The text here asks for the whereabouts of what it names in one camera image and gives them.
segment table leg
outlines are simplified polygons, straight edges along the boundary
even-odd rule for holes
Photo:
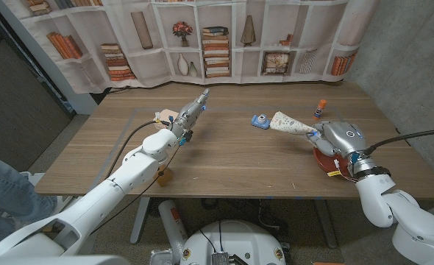
[[[328,211],[327,201],[324,199],[316,199],[314,202],[327,246],[335,249],[338,247],[338,242],[336,241],[335,229],[333,228],[330,212]]]
[[[137,244],[140,240],[143,226],[145,225],[146,212],[149,209],[150,197],[141,197],[138,203],[137,215],[135,216],[134,228],[130,235],[130,243]]]

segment small bottle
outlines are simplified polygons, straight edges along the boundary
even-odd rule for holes
[[[327,104],[327,101],[325,99],[320,100],[319,106],[315,110],[315,113],[313,114],[313,119],[318,120],[320,119],[321,112],[325,108],[325,105]]]

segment vase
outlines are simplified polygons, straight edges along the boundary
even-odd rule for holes
[[[189,75],[192,77],[197,77],[197,69],[193,62],[191,62],[191,66],[189,66]]]
[[[186,35],[181,37],[181,46],[189,47],[189,42],[188,42],[188,40],[186,40]]]
[[[178,70],[182,75],[188,75],[189,74],[189,66],[186,59],[182,56],[182,54],[179,54],[178,59]]]
[[[248,15],[246,17],[245,27],[241,35],[240,42],[245,44],[245,47],[251,46],[256,41],[255,28],[253,27],[253,17]]]

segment wooden table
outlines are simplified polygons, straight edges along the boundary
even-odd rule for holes
[[[118,147],[131,131],[152,120],[155,111],[179,111],[203,90],[195,85],[169,84],[154,90],[110,94],[35,190],[40,194],[87,193],[105,178]],[[358,198],[354,183],[328,177],[319,168],[308,142],[250,124],[254,114],[265,113],[271,118],[278,110],[313,124],[320,99],[328,101],[322,120],[343,119],[357,124],[367,144],[398,135],[395,126],[355,83],[213,86],[191,142],[179,149],[169,166],[174,179],[165,187],[153,185],[145,196]],[[140,130],[122,156],[156,131],[153,125]],[[434,199],[434,173],[406,142],[382,146],[373,158],[378,166],[391,171],[395,188],[417,199]],[[139,194],[145,187],[147,184],[132,194]]]

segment person's leg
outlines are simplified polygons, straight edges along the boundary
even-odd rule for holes
[[[20,221],[36,222],[49,216],[56,205],[56,197],[36,194],[27,178],[0,161],[0,240],[15,230],[12,220],[1,218],[4,212]]]

